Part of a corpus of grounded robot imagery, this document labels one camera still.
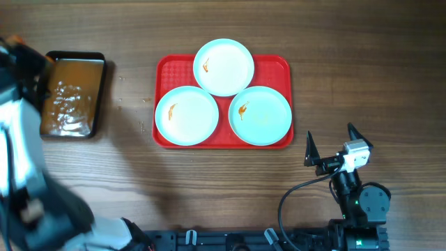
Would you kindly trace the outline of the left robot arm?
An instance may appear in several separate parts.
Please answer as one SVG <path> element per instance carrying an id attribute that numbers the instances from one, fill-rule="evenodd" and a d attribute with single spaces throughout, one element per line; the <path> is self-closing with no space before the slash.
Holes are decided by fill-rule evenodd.
<path id="1" fill-rule="evenodd" d="M 21 250 L 154 250 L 126 218 L 94 216 L 45 170 L 41 109 L 52 60 L 20 38 L 1 39 L 1 235 Z"/>

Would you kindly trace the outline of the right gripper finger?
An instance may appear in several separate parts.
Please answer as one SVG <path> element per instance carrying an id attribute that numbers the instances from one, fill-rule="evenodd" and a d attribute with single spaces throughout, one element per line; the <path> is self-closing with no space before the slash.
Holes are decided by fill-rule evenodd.
<path id="1" fill-rule="evenodd" d="M 366 137 L 364 137 L 352 123 L 348 123 L 347 127 L 351 141 L 362 139 L 370 149 L 374 147 L 374 145 Z"/>
<path id="2" fill-rule="evenodd" d="M 319 162 L 320 162 L 320 155 L 318 153 L 316 144 L 314 143 L 312 134 L 308 130 L 304 166 L 306 167 L 315 166 L 318 165 Z"/>

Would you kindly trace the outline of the light blue plate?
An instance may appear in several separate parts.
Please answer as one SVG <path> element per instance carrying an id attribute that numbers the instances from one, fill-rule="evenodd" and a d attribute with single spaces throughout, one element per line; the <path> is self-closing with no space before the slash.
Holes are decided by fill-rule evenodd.
<path id="1" fill-rule="evenodd" d="M 208 92 L 195 86 L 170 90 L 155 108 L 155 125 L 172 144 L 193 146 L 208 139 L 219 122 L 217 103 Z"/>
<path id="2" fill-rule="evenodd" d="M 219 38 L 199 49 L 192 71 L 197 84 L 208 93 L 219 97 L 234 96 L 251 83 L 254 58 L 238 41 Z"/>
<path id="3" fill-rule="evenodd" d="M 269 146 L 290 130 L 292 111 L 280 92 L 266 86 L 252 86 L 233 98 L 228 120 L 232 131 L 245 143 Z"/>

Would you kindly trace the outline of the orange green sponge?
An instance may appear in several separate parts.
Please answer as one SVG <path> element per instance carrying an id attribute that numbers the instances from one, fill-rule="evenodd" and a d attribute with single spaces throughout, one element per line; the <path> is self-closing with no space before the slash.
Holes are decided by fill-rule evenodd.
<path id="1" fill-rule="evenodd" d="M 7 37 L 6 43 L 8 43 L 9 45 L 23 45 L 24 41 L 23 41 L 22 37 L 20 37 L 18 35 L 12 35 L 12 36 Z"/>

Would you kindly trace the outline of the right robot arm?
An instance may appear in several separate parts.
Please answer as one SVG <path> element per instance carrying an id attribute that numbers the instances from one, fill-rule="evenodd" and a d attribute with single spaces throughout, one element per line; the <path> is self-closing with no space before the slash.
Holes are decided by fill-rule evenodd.
<path id="1" fill-rule="evenodd" d="M 341 219 L 323 228 L 323 250 L 388 250 L 387 222 L 391 192 L 376 182 L 363 183 L 358 169 L 369 164 L 373 144 L 352 123 L 350 140 L 334 156 L 319 155 L 312 134 L 307 133 L 304 165 L 315 166 L 315 174 L 329 180 L 329 189 L 340 207 Z"/>

